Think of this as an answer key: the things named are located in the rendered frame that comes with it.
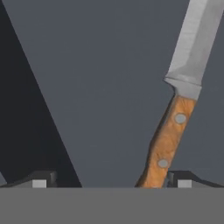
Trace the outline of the wooden handled kitchen knife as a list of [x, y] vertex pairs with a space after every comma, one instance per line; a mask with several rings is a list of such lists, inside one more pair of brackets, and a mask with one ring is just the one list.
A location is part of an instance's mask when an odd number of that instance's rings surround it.
[[224, 12], [224, 0], [189, 0], [164, 82], [173, 97], [150, 141], [137, 187], [160, 188], [202, 89], [202, 79]]

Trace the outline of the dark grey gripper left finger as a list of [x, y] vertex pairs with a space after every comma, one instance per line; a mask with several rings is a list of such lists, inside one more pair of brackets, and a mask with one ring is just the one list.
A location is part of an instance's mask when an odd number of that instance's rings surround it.
[[35, 171], [13, 183], [0, 185], [0, 188], [51, 188], [57, 186], [56, 171]]

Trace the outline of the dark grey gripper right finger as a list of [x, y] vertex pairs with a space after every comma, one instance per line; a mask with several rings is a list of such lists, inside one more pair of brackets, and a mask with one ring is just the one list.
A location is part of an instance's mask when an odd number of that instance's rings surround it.
[[191, 171], [169, 171], [167, 179], [167, 186], [172, 188], [224, 188], [224, 185], [201, 179]]

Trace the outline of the grey open drawer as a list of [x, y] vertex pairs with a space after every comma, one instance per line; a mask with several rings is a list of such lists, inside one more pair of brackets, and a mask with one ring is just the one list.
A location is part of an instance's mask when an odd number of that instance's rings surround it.
[[[173, 97], [189, 0], [0, 0], [0, 178], [137, 187]], [[218, 66], [216, 34], [206, 71]]]

